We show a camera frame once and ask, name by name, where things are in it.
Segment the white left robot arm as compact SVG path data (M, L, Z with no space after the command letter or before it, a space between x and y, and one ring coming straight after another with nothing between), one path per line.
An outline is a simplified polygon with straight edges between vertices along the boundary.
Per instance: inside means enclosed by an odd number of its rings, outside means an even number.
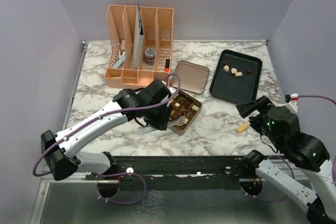
M145 125L138 129L138 134L165 131L174 94L176 90L160 80L154 80L145 88L123 89L102 109L78 124L58 133L44 132L41 151L54 180L66 179L76 172L93 172L104 179L112 178L116 163L110 153L86 153L82 149L107 131L139 118L144 119Z

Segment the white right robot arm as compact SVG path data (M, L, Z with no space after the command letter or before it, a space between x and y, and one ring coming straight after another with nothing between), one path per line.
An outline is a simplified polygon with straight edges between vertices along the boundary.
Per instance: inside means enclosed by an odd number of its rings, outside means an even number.
M278 169L265 155L252 150L244 156L241 171L246 177L265 179L306 213L310 223L335 223L335 160L317 137L301 131L297 101L302 96L285 96L285 103L273 104L261 98L236 105L239 115L266 136L279 153L308 178L309 189Z

